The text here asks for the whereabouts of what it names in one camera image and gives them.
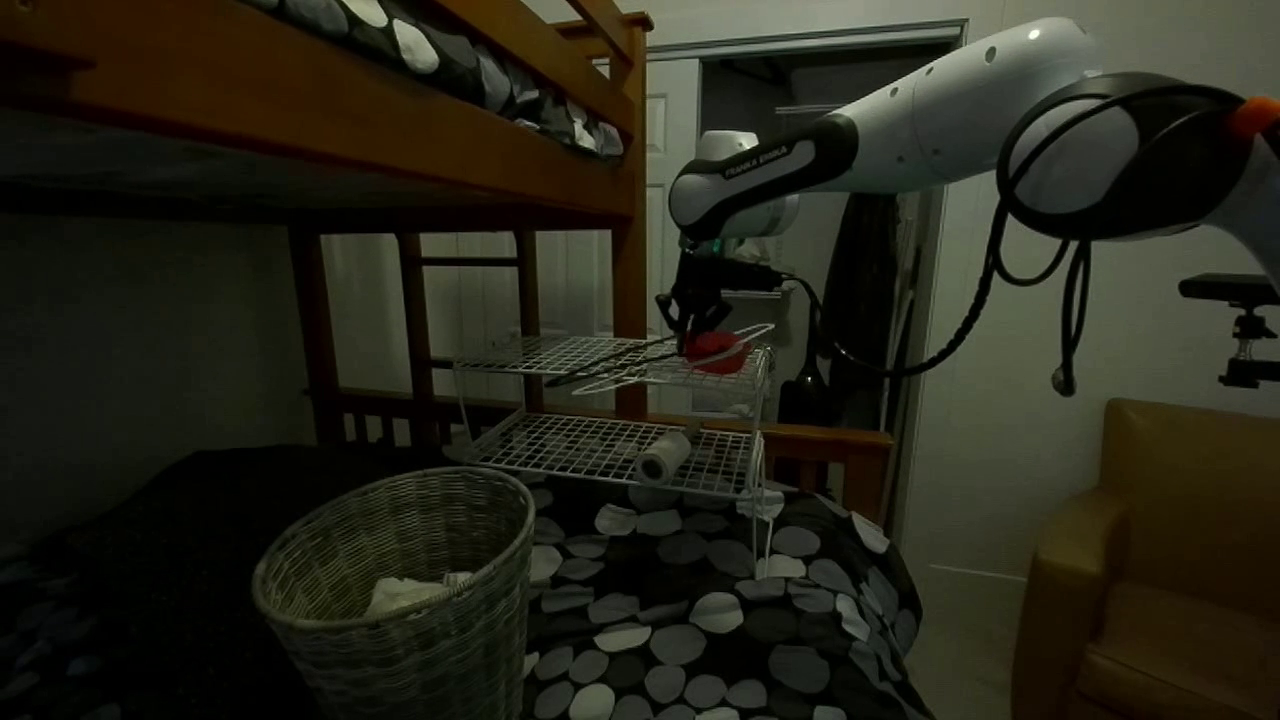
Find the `white dish rack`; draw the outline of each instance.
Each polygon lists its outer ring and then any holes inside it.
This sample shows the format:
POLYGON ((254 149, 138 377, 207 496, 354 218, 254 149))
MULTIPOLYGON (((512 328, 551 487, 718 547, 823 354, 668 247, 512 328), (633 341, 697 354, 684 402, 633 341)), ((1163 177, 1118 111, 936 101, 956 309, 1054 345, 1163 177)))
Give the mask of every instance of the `white dish rack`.
POLYGON ((771 352, 758 341, 748 348, 739 372, 703 372, 690 367, 671 341, 624 336, 521 336, 469 354, 473 360, 459 360, 459 372, 469 377, 522 377, 545 393, 562 393, 566 398, 607 398, 607 393, 627 385, 642 385, 650 393, 697 393, 703 406, 724 398, 713 415, 671 418, 615 418, 599 406, 522 406, 473 438, 473 465, 604 483, 650 483, 697 496, 739 496, 758 474, 758 402, 771 380, 771 352), (650 478, 639 458, 671 426, 686 436, 686 458, 681 470, 650 478))

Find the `polka dot bedspread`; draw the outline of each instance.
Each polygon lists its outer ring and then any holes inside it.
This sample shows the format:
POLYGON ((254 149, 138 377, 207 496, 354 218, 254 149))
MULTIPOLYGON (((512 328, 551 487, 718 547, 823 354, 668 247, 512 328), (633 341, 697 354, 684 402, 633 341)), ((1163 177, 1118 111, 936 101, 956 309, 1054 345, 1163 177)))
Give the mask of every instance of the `polka dot bedspread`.
POLYGON ((527 714, 927 714, 903 666, 919 594, 870 518, 800 492, 771 528, 709 496, 530 492, 527 714))
POLYGON ((245 0, 310 35, 337 39, 337 50, 358 50, 409 80, 480 104, 516 122, 580 149, 587 157, 624 157, 610 122, 534 85, 522 68, 459 33, 432 4, 395 0, 245 0))

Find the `wooden ladder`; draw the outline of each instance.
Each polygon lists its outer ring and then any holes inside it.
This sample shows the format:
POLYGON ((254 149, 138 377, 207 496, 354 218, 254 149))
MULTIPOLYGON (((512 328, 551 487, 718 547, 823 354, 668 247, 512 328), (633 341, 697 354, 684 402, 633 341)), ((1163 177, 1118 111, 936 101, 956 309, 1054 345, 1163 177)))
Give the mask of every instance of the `wooden ladder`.
MULTIPOLYGON (((327 276, 324 276, 324 241, 321 232, 290 226, 296 309, 302 322, 309 394, 310 394, 321 443, 395 443, 395 418, 409 418, 412 447, 441 447, 447 438, 447 426, 459 422, 459 406, 454 398, 445 398, 434 393, 434 372, 452 367, 452 360, 432 352, 425 269, 516 270, 521 336, 534 336, 540 331, 534 232, 512 226, 512 244, 516 244, 512 255, 426 255, 421 232, 395 232, 409 380, 412 380, 409 394, 395 394, 395 393, 358 393, 339 385, 327 276)), ((522 385, 522 406, 545 406, 534 380, 522 385)))

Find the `wooden bed frame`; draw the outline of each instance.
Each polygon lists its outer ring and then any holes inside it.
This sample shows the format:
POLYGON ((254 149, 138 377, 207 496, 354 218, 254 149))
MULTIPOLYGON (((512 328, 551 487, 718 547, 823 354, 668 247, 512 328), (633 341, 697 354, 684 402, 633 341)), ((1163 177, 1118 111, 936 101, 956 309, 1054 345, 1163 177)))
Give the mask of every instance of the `wooden bed frame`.
MULTIPOLYGON (((415 232, 512 232, 521 328, 534 331, 534 226, 607 226, 610 331, 647 331, 642 33, 650 18, 624 17, 610 0, 570 0, 580 18, 554 27, 521 0, 432 0, 432 6, 545 88, 615 122, 624 159, 566 151, 477 104, 425 90, 245 0, 6 0, 0 4, 0 213, 285 224, 316 438, 389 443, 395 422, 409 422, 412 443, 441 443, 454 398, 432 393, 441 360, 425 328, 421 270, 432 259, 415 232), (43 149, 33 159, 35 181, 33 165, 27 177, 2 170, 2 157, 25 149, 43 149), (395 232, 412 394, 339 388, 324 232, 395 232)), ((642 415, 642 393, 619 393, 615 411, 642 415)), ((769 457, 845 465, 845 505, 883 517, 888 436, 771 426, 769 457)))

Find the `red object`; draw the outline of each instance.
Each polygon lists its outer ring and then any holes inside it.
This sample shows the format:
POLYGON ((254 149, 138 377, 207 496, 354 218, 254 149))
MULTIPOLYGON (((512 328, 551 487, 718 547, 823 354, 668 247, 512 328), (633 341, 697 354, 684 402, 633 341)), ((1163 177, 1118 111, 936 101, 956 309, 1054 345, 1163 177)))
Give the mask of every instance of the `red object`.
POLYGON ((681 348, 690 367, 713 372, 713 377, 730 377, 748 360, 748 345, 736 341, 730 331, 697 331, 681 348))

